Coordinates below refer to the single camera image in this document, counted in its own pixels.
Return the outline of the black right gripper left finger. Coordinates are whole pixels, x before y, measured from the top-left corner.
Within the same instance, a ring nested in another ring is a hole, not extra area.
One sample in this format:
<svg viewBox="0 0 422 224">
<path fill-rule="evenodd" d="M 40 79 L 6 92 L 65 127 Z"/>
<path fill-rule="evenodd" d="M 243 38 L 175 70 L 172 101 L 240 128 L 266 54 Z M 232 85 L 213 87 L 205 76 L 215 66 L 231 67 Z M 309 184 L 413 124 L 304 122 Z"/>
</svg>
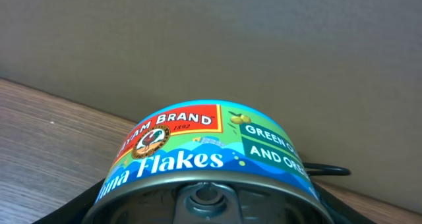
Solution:
<svg viewBox="0 0 422 224">
<path fill-rule="evenodd" d="M 33 222 L 33 224 L 81 224 L 89 209 L 94 205 L 105 179 L 64 204 L 59 209 Z"/>
</svg>

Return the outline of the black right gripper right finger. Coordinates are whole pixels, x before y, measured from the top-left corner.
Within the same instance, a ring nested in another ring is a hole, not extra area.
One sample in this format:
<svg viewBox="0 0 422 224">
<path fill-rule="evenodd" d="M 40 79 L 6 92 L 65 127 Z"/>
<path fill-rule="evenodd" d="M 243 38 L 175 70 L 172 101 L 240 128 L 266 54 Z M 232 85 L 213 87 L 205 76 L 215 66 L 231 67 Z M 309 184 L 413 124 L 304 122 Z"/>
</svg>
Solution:
<svg viewBox="0 0 422 224">
<path fill-rule="evenodd" d="M 335 224 L 376 224 L 313 182 L 317 196 Z"/>
</svg>

